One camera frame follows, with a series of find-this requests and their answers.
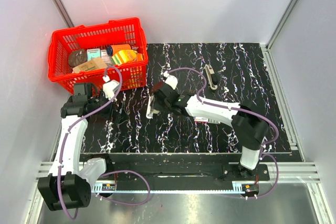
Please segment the beige stapler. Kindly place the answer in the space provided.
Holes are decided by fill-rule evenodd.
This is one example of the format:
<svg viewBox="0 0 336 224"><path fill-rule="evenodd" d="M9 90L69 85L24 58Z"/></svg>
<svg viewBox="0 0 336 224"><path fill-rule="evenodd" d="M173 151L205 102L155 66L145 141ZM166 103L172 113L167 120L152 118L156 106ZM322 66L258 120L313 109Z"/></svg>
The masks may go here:
<svg viewBox="0 0 336 224"><path fill-rule="evenodd" d="M155 109L155 96L151 95L146 109L146 118L152 119L154 115L159 114L160 111Z"/></svg>
<svg viewBox="0 0 336 224"><path fill-rule="evenodd" d="M216 91L218 89L218 78L214 69L211 65L205 65L205 72L207 75L209 88L212 91Z"/></svg>

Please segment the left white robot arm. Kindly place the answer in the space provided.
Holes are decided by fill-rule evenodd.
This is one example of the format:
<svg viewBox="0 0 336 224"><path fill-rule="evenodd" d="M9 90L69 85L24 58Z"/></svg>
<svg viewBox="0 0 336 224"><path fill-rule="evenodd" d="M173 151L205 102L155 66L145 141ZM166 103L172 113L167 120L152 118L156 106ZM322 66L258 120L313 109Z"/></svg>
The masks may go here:
<svg viewBox="0 0 336 224"><path fill-rule="evenodd" d="M74 85L74 93L63 105L61 114L61 136L55 160L45 177L38 180L37 188L51 211L87 207L91 190L97 179L109 179L114 168L105 157L96 157L79 167L82 141L92 115L108 118L117 113L119 106L113 101L120 91L116 80L107 81L97 95L92 83Z"/></svg>

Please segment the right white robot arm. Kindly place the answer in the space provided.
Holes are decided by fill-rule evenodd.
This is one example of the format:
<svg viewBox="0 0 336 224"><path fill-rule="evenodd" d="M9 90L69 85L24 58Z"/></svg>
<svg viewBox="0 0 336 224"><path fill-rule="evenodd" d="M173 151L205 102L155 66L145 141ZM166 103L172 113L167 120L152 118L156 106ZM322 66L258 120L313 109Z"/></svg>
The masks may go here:
<svg viewBox="0 0 336 224"><path fill-rule="evenodd" d="M162 110L189 118L205 118L230 126L241 145L239 175L250 180L257 175L259 153L269 125L240 103L219 102L189 92L178 93L177 81L160 81L151 91L146 117Z"/></svg>

